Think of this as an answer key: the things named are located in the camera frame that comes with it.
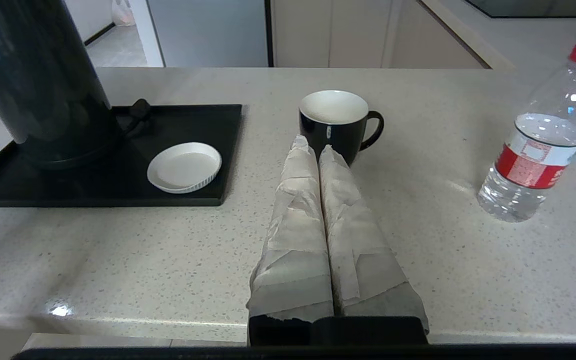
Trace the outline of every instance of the mug handle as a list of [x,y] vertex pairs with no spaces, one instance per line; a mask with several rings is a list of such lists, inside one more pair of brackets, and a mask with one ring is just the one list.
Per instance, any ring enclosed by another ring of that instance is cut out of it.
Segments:
[[377,130],[374,131],[374,134],[370,135],[366,141],[361,143],[359,151],[368,149],[369,146],[373,145],[375,141],[379,139],[379,137],[382,135],[382,132],[384,132],[384,117],[382,114],[377,111],[370,110],[368,111],[368,117],[366,120],[368,119],[378,119],[379,125],[377,125]]

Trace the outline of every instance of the plastic bag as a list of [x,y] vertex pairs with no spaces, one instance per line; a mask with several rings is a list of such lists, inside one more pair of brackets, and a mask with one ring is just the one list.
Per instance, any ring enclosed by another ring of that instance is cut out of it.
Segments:
[[129,0],[112,0],[112,22],[117,27],[135,25],[135,16]]

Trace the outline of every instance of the water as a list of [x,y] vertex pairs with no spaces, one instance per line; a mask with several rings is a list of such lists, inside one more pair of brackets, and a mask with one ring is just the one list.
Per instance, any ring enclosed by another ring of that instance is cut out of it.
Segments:
[[[571,151],[570,147],[576,146],[576,125],[557,116],[522,114],[517,117],[515,126],[516,132],[530,139],[552,146],[569,147],[565,150],[567,152]],[[519,223],[535,214],[546,200],[548,191],[550,189],[532,189],[512,182],[493,164],[477,194],[477,200],[494,217],[508,223]]]

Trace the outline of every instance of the plastic water bottle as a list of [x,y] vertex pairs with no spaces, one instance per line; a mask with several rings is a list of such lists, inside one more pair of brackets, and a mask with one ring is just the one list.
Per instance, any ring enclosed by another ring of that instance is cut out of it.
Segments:
[[576,45],[514,127],[477,194],[484,210],[510,223],[535,214],[576,154]]

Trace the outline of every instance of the floor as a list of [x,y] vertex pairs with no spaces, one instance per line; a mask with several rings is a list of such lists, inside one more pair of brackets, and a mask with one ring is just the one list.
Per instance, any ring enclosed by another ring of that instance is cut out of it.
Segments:
[[95,68],[148,66],[135,25],[113,27],[86,50]]
[[0,360],[8,360],[21,351],[39,348],[76,347],[245,347],[245,342],[188,341],[151,337],[70,335],[0,331]]

